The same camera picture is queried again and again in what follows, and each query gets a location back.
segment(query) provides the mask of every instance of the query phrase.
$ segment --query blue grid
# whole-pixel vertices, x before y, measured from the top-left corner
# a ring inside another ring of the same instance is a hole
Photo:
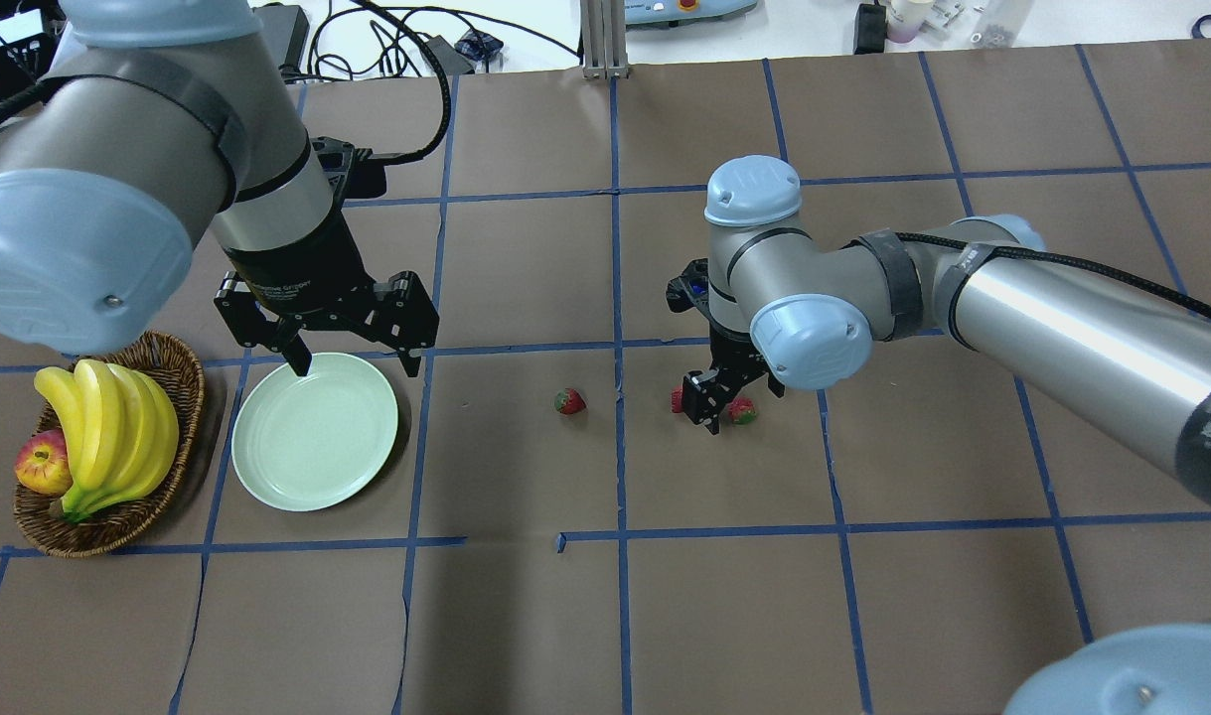
[[[972,208],[968,196],[966,179],[971,178],[1008,178],[1008,177],[1037,177],[1037,176],[1086,176],[1086,175],[1126,175],[1131,182],[1131,188],[1136,191],[1142,213],[1148,222],[1164,262],[1171,273],[1177,288],[1183,290],[1181,273],[1173,262],[1171,250],[1164,241],[1158,221],[1142,193],[1140,178],[1142,172],[1164,171],[1194,171],[1194,168],[1211,168],[1211,162],[1177,162],[1177,164],[1131,164],[1123,142],[1118,135],[1117,125],[1110,118],[1108,104],[1103,99],[1098,82],[1095,79],[1090,61],[1083,46],[1077,46],[1077,55],[1081,61],[1083,73],[1094,91],[1106,126],[1109,128],[1110,139],[1114,142],[1121,166],[1119,167],[1077,167],[1077,168],[1031,168],[1031,171],[998,171],[998,172],[964,172],[959,166],[958,154],[955,154],[954,142],[948,131],[940,96],[937,95],[935,81],[931,78],[931,68],[928,67],[926,55],[919,53],[919,68],[928,93],[931,96],[931,104],[935,108],[937,125],[945,141],[946,151],[951,162],[951,172],[905,176],[854,176],[854,177],[826,177],[814,179],[802,179],[803,185],[837,185],[860,183],[890,183],[890,182],[917,182],[917,181],[953,181],[959,190],[965,212],[971,216]],[[787,158],[786,135],[782,127],[782,115],[777,107],[777,90],[773,82],[771,67],[768,59],[761,61],[764,81],[768,87],[769,103],[774,127],[777,132],[777,155]],[[197,610],[202,605],[203,583],[207,574],[208,559],[212,553],[294,553],[294,551],[337,551],[337,549],[356,548],[400,548],[406,549],[406,573],[402,582],[402,601],[407,608],[407,624],[411,628],[411,606],[414,583],[415,553],[419,548],[458,548],[465,543],[465,537],[424,538],[418,534],[418,516],[420,494],[423,494],[423,468],[424,456],[426,456],[426,441],[429,430],[429,404],[431,404],[431,389],[434,376],[434,358],[454,355],[497,355],[513,353],[543,353],[543,351],[569,351],[569,349],[613,349],[615,358],[615,381],[619,388],[615,401],[615,437],[616,437],[616,475],[618,475],[618,528],[614,531],[591,532],[564,532],[556,538],[556,550],[563,551],[569,543],[575,542],[616,542],[618,543],[618,567],[619,567],[619,636],[622,642],[622,659],[620,659],[620,680],[622,680],[622,702],[620,710],[624,715],[632,711],[632,662],[631,662],[631,597],[629,597],[627,576],[627,544],[638,539],[667,539],[667,538],[751,538],[773,536],[833,536],[839,539],[840,562],[844,576],[844,587],[848,607],[849,630],[851,642],[854,642],[854,664],[856,679],[859,679],[860,699],[862,709],[867,715],[873,713],[873,700],[871,696],[871,682],[866,665],[865,646],[860,636],[860,612],[856,605],[856,589],[854,580],[854,562],[848,547],[849,534],[868,533],[919,533],[919,532],[966,532],[985,530],[1054,530],[1058,539],[1060,556],[1062,556],[1064,573],[1068,576],[1069,589],[1072,591],[1074,606],[1077,607],[1078,625],[1081,636],[1086,641],[1092,639],[1090,620],[1086,616],[1086,604],[1083,599],[1077,572],[1069,550],[1067,528],[1072,526],[1097,526],[1097,525],[1163,525],[1163,524],[1192,524],[1193,521],[1211,521],[1211,511],[1186,511],[1186,513],[1159,513],[1159,514],[1115,514],[1115,515],[1083,515],[1063,516],[1055,503],[1054,485],[1046,467],[1045,453],[1037,435],[1037,423],[1032,413],[1031,399],[1022,381],[1015,379],[1015,391],[1018,394],[1025,416],[1025,424],[1028,439],[1031,439],[1033,456],[1035,456],[1038,475],[1043,484],[1044,497],[1046,498],[1050,516],[1046,517],[1018,517],[1017,520],[932,520],[932,521],[886,521],[886,524],[848,524],[843,513],[843,503],[839,497],[839,485],[833,467],[832,445],[828,439],[828,427],[831,425],[831,411],[828,410],[827,396],[823,393],[816,395],[821,417],[821,439],[827,448],[827,480],[831,485],[833,524],[832,525],[759,525],[759,526],[706,526],[705,528],[659,528],[659,530],[629,530],[627,528],[627,474],[625,474],[625,429],[624,429],[624,402],[622,402],[622,353],[631,348],[660,348],[660,345],[687,345],[706,344],[706,338],[678,338],[678,339],[624,339],[622,338],[622,267],[620,267],[620,225],[619,205],[622,195],[642,194],[677,194],[678,191],[701,191],[705,184],[677,184],[677,185],[641,185],[622,187],[619,184],[619,122],[618,122],[618,82],[610,80],[610,151],[612,151],[612,179],[609,187],[598,190],[546,190],[523,191],[523,194],[494,194],[494,195],[450,195],[450,164],[452,150],[454,150],[454,122],[447,132],[443,142],[446,151],[446,168],[443,168],[441,194],[437,198],[423,199],[391,199],[391,200],[358,200],[351,201],[351,206],[404,206],[404,205],[431,205],[440,206],[440,229],[437,235],[436,273],[434,273],[434,303],[441,305],[441,271],[442,257],[446,252],[446,221],[450,204],[467,204],[478,201],[520,201],[532,199],[564,199],[582,198],[582,195],[609,195],[612,199],[612,253],[613,253],[613,307],[614,307],[614,339],[609,343],[556,343],[556,344],[498,344],[477,345],[477,348],[431,349],[424,359],[424,389],[420,397],[420,421],[418,429],[418,458],[415,459],[414,486],[412,492],[411,525],[407,538],[384,539],[348,539],[348,540],[318,540],[318,542],[269,542],[269,543],[213,543],[216,524],[218,524],[218,511],[220,494],[224,491],[224,480],[229,470],[229,430],[233,430],[234,421],[237,417],[242,404],[243,390],[246,390],[247,372],[257,364],[281,362],[279,356],[252,356],[247,349],[241,358],[207,360],[206,367],[239,366],[239,382],[233,399],[233,411],[229,418],[226,444],[220,453],[218,475],[213,497],[210,507],[207,526],[202,543],[195,544],[145,544],[145,547],[127,547],[116,553],[133,553],[134,555],[163,555],[163,553],[190,553],[201,556],[201,584],[200,599],[196,604],[195,629],[191,630],[195,639],[197,629]],[[454,93],[452,101],[458,105],[459,81],[455,78]],[[297,110],[304,110],[306,101],[306,87],[302,87]],[[929,334],[940,334],[931,331]],[[379,360],[391,358],[384,353],[358,353],[357,355]],[[0,374],[16,374],[16,372],[33,372],[41,366],[0,366]],[[34,548],[0,548],[0,589],[7,573],[10,561],[13,559],[41,557]],[[184,687],[184,669],[179,676],[177,690],[168,711],[174,714],[178,710],[179,696]],[[401,687],[397,690],[397,700],[392,707],[392,713],[401,711]]]

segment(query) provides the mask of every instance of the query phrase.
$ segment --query apple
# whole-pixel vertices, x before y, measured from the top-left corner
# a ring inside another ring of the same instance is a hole
[[[70,488],[70,467],[62,430],[42,431],[27,440],[13,463],[13,473],[33,492],[64,494]]]

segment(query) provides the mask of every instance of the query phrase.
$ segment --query white cup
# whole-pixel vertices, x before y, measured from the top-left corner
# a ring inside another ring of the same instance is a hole
[[[905,44],[918,36],[923,18],[936,0],[891,0],[888,4],[888,40]]]

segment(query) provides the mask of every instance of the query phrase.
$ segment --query fruit basket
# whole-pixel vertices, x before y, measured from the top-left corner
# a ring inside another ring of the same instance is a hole
[[[133,502],[116,503],[97,511],[79,525],[52,516],[53,497],[33,492],[23,485],[13,488],[13,520],[27,540],[47,556],[78,559],[97,556],[101,553],[124,547],[150,528],[150,525],[168,510],[173,496],[185,476],[185,467],[195,447],[200,414],[203,411],[203,367],[188,344],[166,333],[147,331],[136,343],[119,353],[97,355],[97,360],[116,362],[145,372],[155,379],[177,410],[179,440],[172,470],[163,477],[155,492]],[[70,364],[68,370],[74,370]],[[58,427],[52,406],[45,410],[36,423],[36,434]]]

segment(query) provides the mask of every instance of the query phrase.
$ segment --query light green plate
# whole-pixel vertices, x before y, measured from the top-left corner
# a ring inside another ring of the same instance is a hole
[[[229,456],[239,481],[283,511],[345,502],[377,475],[397,434],[397,397],[369,362],[314,355],[309,376],[281,366],[247,395]]]

